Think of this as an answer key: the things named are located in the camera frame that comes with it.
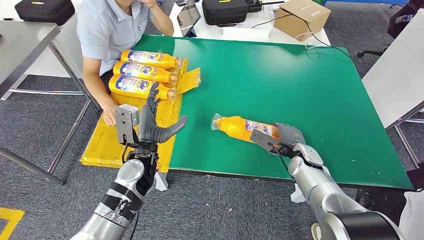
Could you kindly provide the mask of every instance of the black bag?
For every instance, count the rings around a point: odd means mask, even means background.
[[[242,23],[248,14],[245,0],[203,0],[201,6],[209,25]]]
[[[14,9],[25,22],[56,23],[59,26],[75,13],[71,0],[22,0]]]

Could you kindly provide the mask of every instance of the yellow detergent bottle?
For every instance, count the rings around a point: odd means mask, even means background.
[[[250,137],[253,130],[255,129],[275,139],[280,139],[277,127],[270,124],[246,120],[240,116],[225,117],[215,113],[213,115],[210,128],[213,131],[220,130],[232,138],[240,139],[250,143],[252,143]]]
[[[178,72],[169,72],[161,67],[148,66],[141,63],[119,61],[113,67],[114,75],[127,75],[162,84],[177,85]]]
[[[113,75],[109,80],[109,89],[119,95],[147,99],[150,88],[154,83],[154,81],[143,80],[133,76]],[[157,97],[162,100],[175,101],[177,98],[177,89],[175,87],[169,88],[159,83],[157,90],[159,90]]]
[[[121,61],[147,64],[166,70],[171,68],[180,69],[183,66],[181,57],[174,57],[162,52],[124,50],[120,56]]]

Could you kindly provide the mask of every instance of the yellow plastic sheet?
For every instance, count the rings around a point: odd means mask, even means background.
[[[180,73],[181,78],[177,83],[177,90],[180,90],[178,93],[184,93],[195,88],[199,83],[194,84],[194,77],[199,77],[200,79],[200,69],[197,68],[190,72],[184,72],[187,69],[187,64],[185,60]],[[122,96],[115,93],[112,93],[110,96],[116,100],[118,105],[129,104],[138,107],[139,110],[146,103],[146,100],[141,98]],[[156,122],[159,127],[168,127],[178,121],[182,100],[183,94],[178,94],[174,102],[169,100],[160,101],[156,112]],[[171,137],[167,142],[161,143],[158,146],[158,170],[161,173],[168,172],[175,137]],[[124,146],[118,143],[116,128],[114,126],[107,126],[103,120],[103,116],[101,116],[80,161],[83,165],[119,168],[122,165],[121,154],[123,150]],[[131,150],[133,149],[129,147],[125,158]]]

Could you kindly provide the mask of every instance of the person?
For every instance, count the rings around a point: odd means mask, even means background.
[[[107,87],[114,64],[142,38],[148,19],[166,36],[174,33],[173,24],[156,0],[85,0],[77,19],[84,84],[103,109],[106,125],[114,126],[117,103]]]

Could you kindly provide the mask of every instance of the robotic arm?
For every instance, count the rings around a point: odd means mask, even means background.
[[[158,144],[166,142],[184,128],[187,116],[182,116],[170,127],[158,127],[156,99],[159,84],[151,89],[146,104],[141,108],[121,105],[115,108],[118,141],[125,145],[123,164],[93,215],[71,240],[120,240],[142,207],[154,184],[157,171]],[[138,135],[133,129],[138,125]],[[124,161],[127,147],[134,148]]]
[[[276,124],[280,140],[254,130],[250,140],[270,154],[280,156],[298,184],[319,224],[323,240],[403,240],[399,228],[384,214],[369,211],[348,197],[330,176],[315,149],[302,133],[287,124]],[[289,157],[286,166],[282,157]]]
[[[166,142],[186,124],[182,116],[174,125],[156,124],[160,99],[154,84],[140,115],[136,107],[124,104],[115,109],[120,144],[134,148],[124,161],[116,179],[94,210],[94,214],[71,240],[120,240],[142,207],[154,184],[158,143]],[[139,124],[138,135],[133,127]],[[250,140],[270,154],[279,156],[288,173],[298,184],[318,221],[323,240],[404,240],[399,228],[384,214],[369,211],[348,197],[324,166],[320,155],[306,145],[295,127],[276,124],[277,140],[254,130]],[[290,158],[288,166],[283,157]]]

